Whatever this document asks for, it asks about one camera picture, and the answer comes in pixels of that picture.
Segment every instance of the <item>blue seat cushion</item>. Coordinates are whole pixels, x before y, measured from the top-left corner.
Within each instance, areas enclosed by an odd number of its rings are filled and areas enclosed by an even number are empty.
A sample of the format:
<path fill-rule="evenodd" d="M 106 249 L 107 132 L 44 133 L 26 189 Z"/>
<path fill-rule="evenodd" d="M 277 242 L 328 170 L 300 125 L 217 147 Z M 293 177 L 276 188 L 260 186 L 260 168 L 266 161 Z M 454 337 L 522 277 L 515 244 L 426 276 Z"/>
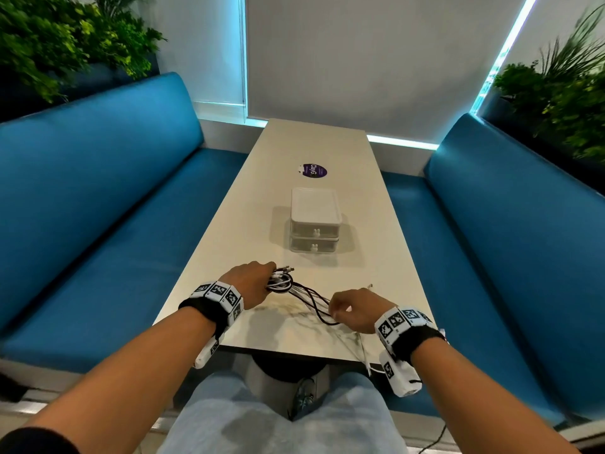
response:
<path fill-rule="evenodd" d="M 176 73 L 0 125 L 0 330 L 203 141 Z"/>
<path fill-rule="evenodd" d="M 150 327 L 245 159 L 194 154 L 4 338 L 2 357 L 85 373 Z"/>
<path fill-rule="evenodd" d="M 605 198 L 471 115 L 426 174 L 569 410 L 605 417 Z"/>
<path fill-rule="evenodd" d="M 467 359 L 556 425 L 561 412 L 542 391 L 496 311 L 424 178 L 382 174 L 435 321 Z M 437 415 L 426 389 L 387 398 L 390 409 Z"/>

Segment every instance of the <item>planter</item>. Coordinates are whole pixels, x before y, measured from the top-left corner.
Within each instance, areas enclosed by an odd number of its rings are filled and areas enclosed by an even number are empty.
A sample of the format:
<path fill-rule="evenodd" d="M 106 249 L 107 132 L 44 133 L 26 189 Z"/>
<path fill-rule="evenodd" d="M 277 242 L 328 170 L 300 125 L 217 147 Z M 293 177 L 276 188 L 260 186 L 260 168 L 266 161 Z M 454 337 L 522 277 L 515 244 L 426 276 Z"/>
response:
<path fill-rule="evenodd" d="M 592 159 L 575 159 L 572 150 L 556 134 L 534 136 L 539 120 L 516 113 L 508 100 L 493 98 L 481 117 L 544 159 L 605 195 L 605 166 Z"/>
<path fill-rule="evenodd" d="M 147 58 L 151 62 L 149 76 L 160 74 L 155 54 Z M 49 103 L 41 98 L 33 88 L 21 83 L 17 76 L 9 74 L 0 77 L 0 123 L 10 121 L 28 114 L 73 102 L 80 98 L 92 96 L 105 90 L 130 84 L 134 80 L 124 70 L 114 70 L 102 63 L 94 63 L 90 71 L 79 72 L 74 76 L 74 84 L 61 88 L 66 100 L 57 98 Z"/>

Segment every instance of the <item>table top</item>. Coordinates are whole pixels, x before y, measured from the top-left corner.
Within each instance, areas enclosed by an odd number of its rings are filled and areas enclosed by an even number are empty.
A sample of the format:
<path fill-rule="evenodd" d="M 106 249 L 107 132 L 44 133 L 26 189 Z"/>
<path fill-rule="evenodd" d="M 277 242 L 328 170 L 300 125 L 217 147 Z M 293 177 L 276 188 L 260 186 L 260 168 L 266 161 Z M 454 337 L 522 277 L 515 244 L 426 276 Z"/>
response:
<path fill-rule="evenodd" d="M 327 175 L 309 178 L 299 167 L 314 164 Z M 343 215 L 333 254 L 289 251 L 291 189 L 337 191 Z M 400 306 L 432 318 L 374 154 L 363 131 L 272 119 L 246 159 L 155 322 L 176 311 L 201 283 L 253 260 L 292 266 L 294 280 L 326 298 L 373 285 Z M 376 335 L 362 335 L 371 363 L 383 350 Z M 270 294 L 244 312 L 224 346 L 356 361 L 358 336 L 329 327 L 289 294 Z"/>

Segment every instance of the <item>forearm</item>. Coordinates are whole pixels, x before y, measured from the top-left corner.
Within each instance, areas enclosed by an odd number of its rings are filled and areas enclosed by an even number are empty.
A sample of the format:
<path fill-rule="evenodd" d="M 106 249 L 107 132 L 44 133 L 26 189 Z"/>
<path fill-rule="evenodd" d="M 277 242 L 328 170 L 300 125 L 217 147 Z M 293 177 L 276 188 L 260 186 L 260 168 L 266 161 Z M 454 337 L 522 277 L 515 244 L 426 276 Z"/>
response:
<path fill-rule="evenodd" d="M 131 454 L 214 334 L 185 307 L 134 338 L 28 422 L 64 435 L 81 454 Z"/>
<path fill-rule="evenodd" d="M 412 365 L 464 454 L 578 454 L 442 339 L 422 343 L 412 353 Z"/>

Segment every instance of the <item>sneaker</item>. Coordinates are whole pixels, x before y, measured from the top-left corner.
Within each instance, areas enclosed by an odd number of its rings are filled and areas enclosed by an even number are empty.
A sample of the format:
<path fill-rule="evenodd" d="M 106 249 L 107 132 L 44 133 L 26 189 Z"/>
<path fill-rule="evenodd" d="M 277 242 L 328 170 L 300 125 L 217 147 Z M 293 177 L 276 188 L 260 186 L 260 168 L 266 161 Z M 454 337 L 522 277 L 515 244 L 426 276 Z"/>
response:
<path fill-rule="evenodd" d="M 305 378 L 298 385 L 294 400 L 292 401 L 292 409 L 288 412 L 288 417 L 293 420 L 297 415 L 311 406 L 314 402 L 315 381 L 313 378 Z"/>

